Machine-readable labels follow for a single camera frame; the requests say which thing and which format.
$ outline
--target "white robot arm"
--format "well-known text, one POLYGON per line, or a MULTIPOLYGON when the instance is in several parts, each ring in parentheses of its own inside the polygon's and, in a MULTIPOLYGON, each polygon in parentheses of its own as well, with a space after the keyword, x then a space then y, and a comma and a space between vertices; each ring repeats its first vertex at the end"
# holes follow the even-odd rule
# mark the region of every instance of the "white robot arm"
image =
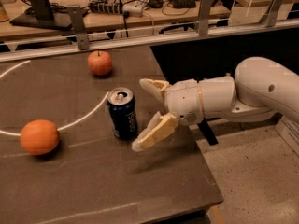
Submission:
POLYGON ((198 124, 203 119, 255 122, 279 112, 299 123, 299 76, 262 57, 241 62, 235 70, 235 80, 225 76, 170 85, 166 81, 141 79, 140 85, 164 102, 168 113, 153 117, 132 143, 134 151, 155 145, 178 125, 198 124))

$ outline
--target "blue can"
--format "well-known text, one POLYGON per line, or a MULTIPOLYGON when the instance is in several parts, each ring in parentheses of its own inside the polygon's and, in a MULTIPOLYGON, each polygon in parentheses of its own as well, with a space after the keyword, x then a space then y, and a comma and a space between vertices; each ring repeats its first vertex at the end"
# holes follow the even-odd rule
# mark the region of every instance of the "blue can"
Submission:
POLYGON ((107 97, 107 107, 113 121, 113 133, 121 140, 137 137, 135 97, 124 87, 112 90, 107 97))

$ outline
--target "white curved line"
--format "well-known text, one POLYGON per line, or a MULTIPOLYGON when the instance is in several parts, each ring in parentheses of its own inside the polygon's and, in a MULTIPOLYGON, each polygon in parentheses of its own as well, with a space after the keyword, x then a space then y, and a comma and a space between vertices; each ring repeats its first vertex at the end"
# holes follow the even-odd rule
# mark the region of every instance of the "white curved line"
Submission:
MULTIPOLYGON (((28 63, 31 63, 31 61, 25 61, 25 62, 18 63, 18 64, 16 64, 16 65, 12 66, 12 67, 9 68, 6 72, 4 72, 3 74, 0 75, 0 79, 1 79, 2 77, 4 77, 5 75, 7 75, 9 72, 11 72, 11 71, 13 71, 13 70, 19 68, 20 66, 22 66, 22 65, 24 65, 24 64, 28 64, 28 63)), ((91 115, 92 115, 92 114, 93 114, 93 113, 94 113, 100 106, 102 106, 102 104, 103 104, 104 101, 106 100, 107 96, 108 96, 108 92, 105 94, 105 96, 104 96, 104 98, 101 100, 101 102, 100 102, 100 103, 99 103, 99 104, 98 104, 92 111, 90 111, 88 114, 86 114, 85 116, 83 116, 83 117, 80 118, 80 119, 75 120, 75 121, 72 122, 72 123, 66 124, 66 125, 63 126, 63 127, 58 128, 57 130, 58 130, 58 131, 65 130, 65 129, 69 128, 69 127, 72 127, 72 126, 76 125, 76 124, 79 123, 79 122, 82 122, 83 120, 85 120, 86 118, 88 118, 89 116, 91 116, 91 115)), ((21 136, 20 133, 12 133, 12 132, 7 132, 7 131, 3 131, 3 130, 0 130, 0 133, 1 133, 1 134, 5 134, 5 135, 9 135, 9 136, 21 136)))

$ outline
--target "apple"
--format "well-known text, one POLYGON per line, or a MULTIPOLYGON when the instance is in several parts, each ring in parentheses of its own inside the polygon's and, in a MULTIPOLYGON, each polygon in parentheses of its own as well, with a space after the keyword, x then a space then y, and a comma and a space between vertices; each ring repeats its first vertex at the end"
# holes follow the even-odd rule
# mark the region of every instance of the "apple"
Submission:
POLYGON ((95 76, 105 76, 112 70, 112 57, 107 51, 93 51, 87 58, 87 65, 95 76))

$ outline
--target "gray floor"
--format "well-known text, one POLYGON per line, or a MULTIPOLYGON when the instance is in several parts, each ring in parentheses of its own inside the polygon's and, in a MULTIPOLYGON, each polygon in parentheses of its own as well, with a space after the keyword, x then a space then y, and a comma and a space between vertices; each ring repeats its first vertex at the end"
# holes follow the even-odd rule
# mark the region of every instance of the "gray floor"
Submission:
POLYGON ((192 126, 224 196, 218 210, 209 211, 213 224, 299 223, 299 157, 276 132, 279 118, 212 121, 219 141, 214 147, 192 126))

